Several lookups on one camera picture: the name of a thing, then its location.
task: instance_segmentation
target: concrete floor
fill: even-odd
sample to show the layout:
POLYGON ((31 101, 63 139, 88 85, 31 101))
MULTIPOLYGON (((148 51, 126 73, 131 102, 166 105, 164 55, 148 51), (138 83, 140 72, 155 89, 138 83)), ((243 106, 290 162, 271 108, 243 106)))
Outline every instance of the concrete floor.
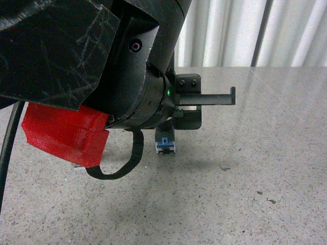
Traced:
MULTIPOLYGON (((327 244, 327 69, 178 71, 202 75, 203 93, 236 86, 237 105, 203 108, 175 155, 156 155, 144 131, 143 159, 120 180, 27 145, 20 128, 0 244, 327 244)), ((110 132, 103 170, 129 159, 131 139, 110 132)))

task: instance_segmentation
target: red 3d printed part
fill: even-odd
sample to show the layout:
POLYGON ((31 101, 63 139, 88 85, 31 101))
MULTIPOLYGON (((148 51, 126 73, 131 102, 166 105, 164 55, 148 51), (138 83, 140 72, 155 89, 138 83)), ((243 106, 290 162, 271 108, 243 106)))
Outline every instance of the red 3d printed part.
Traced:
POLYGON ((70 111, 29 103, 22 128, 27 143, 84 167, 100 165, 109 135, 108 114, 81 106, 70 111))

